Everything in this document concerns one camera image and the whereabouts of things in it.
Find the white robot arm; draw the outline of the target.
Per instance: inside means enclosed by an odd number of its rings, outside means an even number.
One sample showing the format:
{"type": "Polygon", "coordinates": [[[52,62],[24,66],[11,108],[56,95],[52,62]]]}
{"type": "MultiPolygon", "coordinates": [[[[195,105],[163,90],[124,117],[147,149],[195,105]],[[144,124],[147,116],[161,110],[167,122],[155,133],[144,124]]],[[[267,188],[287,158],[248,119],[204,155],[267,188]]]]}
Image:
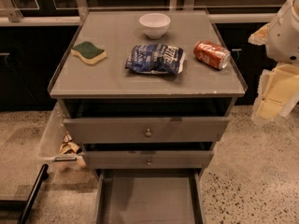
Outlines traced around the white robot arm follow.
{"type": "Polygon", "coordinates": [[[252,121],[264,125],[277,116],[287,117],[298,103],[299,0],[287,0],[249,42],[265,45],[267,57],[277,62],[272,70],[263,70],[252,108],[252,121]]]}

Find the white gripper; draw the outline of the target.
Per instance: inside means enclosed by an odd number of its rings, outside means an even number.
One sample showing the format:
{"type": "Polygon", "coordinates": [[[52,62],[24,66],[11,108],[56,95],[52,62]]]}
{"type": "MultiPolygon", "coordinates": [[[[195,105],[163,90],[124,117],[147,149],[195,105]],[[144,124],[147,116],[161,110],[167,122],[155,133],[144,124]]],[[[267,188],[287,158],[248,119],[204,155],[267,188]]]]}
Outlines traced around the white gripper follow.
{"type": "Polygon", "coordinates": [[[250,44],[266,44],[267,56],[276,62],[263,70],[251,119],[265,125],[286,118],[299,102],[299,0],[287,0],[277,15],[249,36],[250,44]]]}

